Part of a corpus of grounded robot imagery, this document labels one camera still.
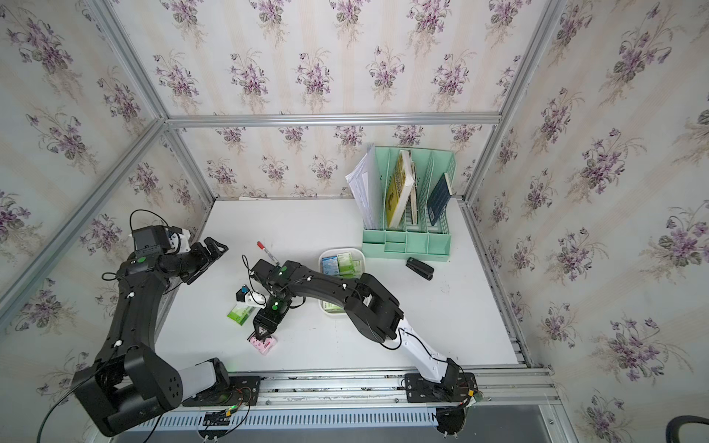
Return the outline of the pink tissue pack bottom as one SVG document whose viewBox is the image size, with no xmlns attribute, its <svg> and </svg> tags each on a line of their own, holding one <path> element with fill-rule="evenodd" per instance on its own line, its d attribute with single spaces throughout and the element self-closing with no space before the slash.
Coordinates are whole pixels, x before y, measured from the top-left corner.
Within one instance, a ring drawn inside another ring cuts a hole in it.
<svg viewBox="0 0 709 443">
<path fill-rule="evenodd" d="M 263 356 L 269 354 L 270 350 L 277 345 L 276 338 L 267 337 L 265 339 L 258 339 L 255 332 L 247 338 L 247 341 Z"/>
</svg>

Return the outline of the green tissue pack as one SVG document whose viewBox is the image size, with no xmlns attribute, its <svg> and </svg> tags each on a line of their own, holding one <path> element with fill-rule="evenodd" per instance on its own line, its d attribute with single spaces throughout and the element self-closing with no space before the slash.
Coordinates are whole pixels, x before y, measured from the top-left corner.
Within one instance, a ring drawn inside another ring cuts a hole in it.
<svg viewBox="0 0 709 443">
<path fill-rule="evenodd" d="M 339 306 L 336 306 L 335 304 L 332 304 L 332 303 L 322 302 L 321 307 L 328 314 L 336 315 L 336 314 L 345 313 L 345 310 L 343 308 L 340 308 Z"/>
<path fill-rule="evenodd" d="M 246 304 L 236 304 L 227 314 L 227 317 L 234 321 L 239 326 L 243 326 L 251 314 L 254 312 L 254 306 Z"/>
<path fill-rule="evenodd" d="M 340 253 L 336 256 L 340 274 L 354 273 L 356 270 L 355 261 L 350 252 Z"/>
<path fill-rule="evenodd" d="M 354 260 L 339 264 L 339 276 L 345 279 L 358 279 L 364 273 L 362 260 Z"/>
</svg>

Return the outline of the blue tissue pack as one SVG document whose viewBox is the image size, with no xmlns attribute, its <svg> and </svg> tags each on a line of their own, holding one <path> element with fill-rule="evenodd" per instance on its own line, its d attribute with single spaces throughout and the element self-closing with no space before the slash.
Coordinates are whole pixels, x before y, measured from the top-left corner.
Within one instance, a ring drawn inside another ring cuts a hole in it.
<svg viewBox="0 0 709 443">
<path fill-rule="evenodd" d="M 340 275 L 339 260 L 337 256 L 328 256 L 321 259 L 321 272 L 328 276 Z"/>
</svg>

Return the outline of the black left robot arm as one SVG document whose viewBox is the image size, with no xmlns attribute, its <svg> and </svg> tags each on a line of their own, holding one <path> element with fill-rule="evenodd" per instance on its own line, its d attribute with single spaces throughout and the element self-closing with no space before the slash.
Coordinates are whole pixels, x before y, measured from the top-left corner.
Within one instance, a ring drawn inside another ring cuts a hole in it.
<svg viewBox="0 0 709 443">
<path fill-rule="evenodd" d="M 177 370 L 155 352 L 157 317 L 171 281 L 192 284 L 227 245 L 211 237 L 190 243 L 188 231 L 164 225 L 135 230 L 132 238 L 134 251 L 116 273 L 118 301 L 103 347 L 72 381 L 74 395 L 105 437 L 230 386 L 218 358 Z"/>
</svg>

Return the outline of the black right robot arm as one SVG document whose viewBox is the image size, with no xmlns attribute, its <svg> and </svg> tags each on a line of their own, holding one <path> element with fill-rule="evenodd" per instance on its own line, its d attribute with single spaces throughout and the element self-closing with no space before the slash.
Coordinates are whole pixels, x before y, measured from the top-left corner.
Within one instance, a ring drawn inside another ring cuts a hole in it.
<svg viewBox="0 0 709 443">
<path fill-rule="evenodd" d="M 291 260 L 280 266 L 259 260 L 249 276 L 266 291 L 265 306 L 253 319 L 257 340 L 263 341 L 277 331 L 295 298 L 314 298 L 343 309 L 369 341 L 381 346 L 393 341 L 390 350 L 405 353 L 423 380 L 440 391 L 451 392 L 463 385 L 463 369 L 418 337 L 398 299 L 374 276 L 364 273 L 358 279 L 345 279 Z"/>
</svg>

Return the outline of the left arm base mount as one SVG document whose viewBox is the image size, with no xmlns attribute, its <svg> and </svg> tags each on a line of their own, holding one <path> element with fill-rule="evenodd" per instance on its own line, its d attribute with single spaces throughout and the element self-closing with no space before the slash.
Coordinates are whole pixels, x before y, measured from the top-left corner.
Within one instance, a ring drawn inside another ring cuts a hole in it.
<svg viewBox="0 0 709 443">
<path fill-rule="evenodd" d="M 261 377 L 230 375 L 218 358 L 179 371 L 184 385 L 182 405 L 254 406 L 258 400 Z"/>
</svg>

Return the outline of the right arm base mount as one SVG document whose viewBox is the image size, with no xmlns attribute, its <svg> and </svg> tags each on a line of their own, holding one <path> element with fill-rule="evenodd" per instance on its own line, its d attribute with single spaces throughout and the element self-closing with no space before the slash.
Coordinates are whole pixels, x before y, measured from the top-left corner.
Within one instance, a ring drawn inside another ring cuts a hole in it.
<svg viewBox="0 0 709 443">
<path fill-rule="evenodd" d="M 470 372 L 459 372 L 455 378 L 433 383 L 417 373 L 404 376 L 402 387 L 409 403 L 454 403 L 473 404 L 483 402 L 484 395 Z"/>
</svg>

